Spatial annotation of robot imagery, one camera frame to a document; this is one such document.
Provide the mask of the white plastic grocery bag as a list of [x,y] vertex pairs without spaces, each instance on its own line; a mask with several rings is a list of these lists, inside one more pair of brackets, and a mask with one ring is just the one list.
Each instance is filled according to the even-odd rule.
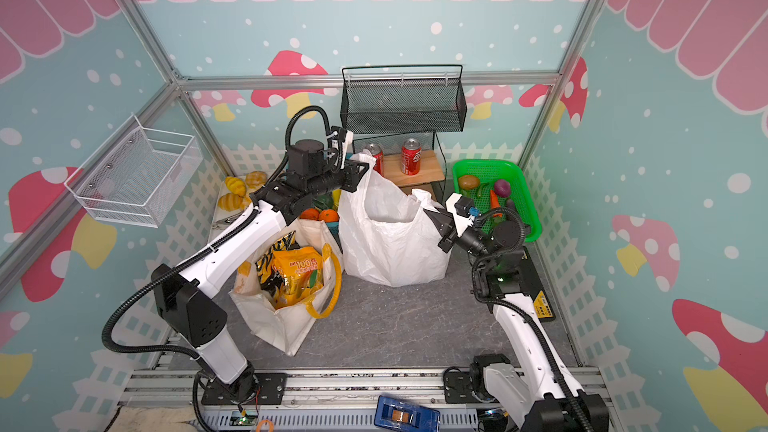
[[430,193],[404,193],[370,169],[357,189],[341,193],[338,213],[344,271],[388,287],[426,284],[445,277],[450,255],[430,212],[444,207]]

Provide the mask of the orange yellow snack bag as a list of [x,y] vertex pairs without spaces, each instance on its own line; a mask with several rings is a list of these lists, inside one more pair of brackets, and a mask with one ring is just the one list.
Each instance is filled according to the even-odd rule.
[[321,290],[325,285],[323,256],[313,247],[277,252],[274,266],[285,280],[277,309],[296,305]]

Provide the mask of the black yellow snack bag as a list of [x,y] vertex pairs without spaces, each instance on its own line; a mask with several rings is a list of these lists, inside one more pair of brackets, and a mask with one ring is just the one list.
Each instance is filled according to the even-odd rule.
[[277,252],[297,250],[298,248],[296,232],[291,231],[277,239],[255,261],[261,291],[274,306],[277,306],[278,299],[281,297],[285,285],[282,273],[274,266],[275,254]]

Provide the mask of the cream canvas tote bag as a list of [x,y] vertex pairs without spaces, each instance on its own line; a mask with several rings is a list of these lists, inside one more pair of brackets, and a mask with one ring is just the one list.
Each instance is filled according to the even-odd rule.
[[[276,253],[311,248],[318,253],[316,270],[290,299],[283,277],[276,273]],[[288,356],[295,355],[312,326],[333,312],[341,292],[343,254],[328,225],[296,220],[269,237],[235,275],[230,292],[251,333]]]

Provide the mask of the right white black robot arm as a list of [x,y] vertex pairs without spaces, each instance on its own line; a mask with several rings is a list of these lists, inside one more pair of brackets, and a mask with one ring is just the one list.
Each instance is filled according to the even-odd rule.
[[438,246],[458,246],[473,261],[472,292],[485,305],[510,340],[522,370],[501,360],[476,362],[471,375],[474,394],[495,400],[520,431],[607,431],[610,413],[604,399],[587,393],[560,358],[524,291],[503,293],[502,274],[523,262],[527,226],[515,208],[496,207],[481,213],[472,199],[454,193],[445,206],[428,208]]

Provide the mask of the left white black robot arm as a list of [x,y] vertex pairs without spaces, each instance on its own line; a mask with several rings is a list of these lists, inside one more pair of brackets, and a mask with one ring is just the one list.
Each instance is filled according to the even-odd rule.
[[[327,116],[323,108],[307,106],[290,119],[284,158],[266,183],[251,193],[251,205],[190,258],[174,267],[160,265],[150,282],[112,313],[101,333],[105,348],[120,354],[184,354],[198,362],[231,402],[242,404],[256,396],[260,390],[256,372],[234,343],[227,314],[214,298],[243,262],[259,247],[271,244],[317,197],[338,189],[355,191],[368,170],[363,162],[346,160],[352,132],[326,119],[323,140],[290,139],[299,119],[311,112]],[[119,320],[149,293],[155,295],[160,317],[186,340],[185,346],[121,345],[113,339]]]

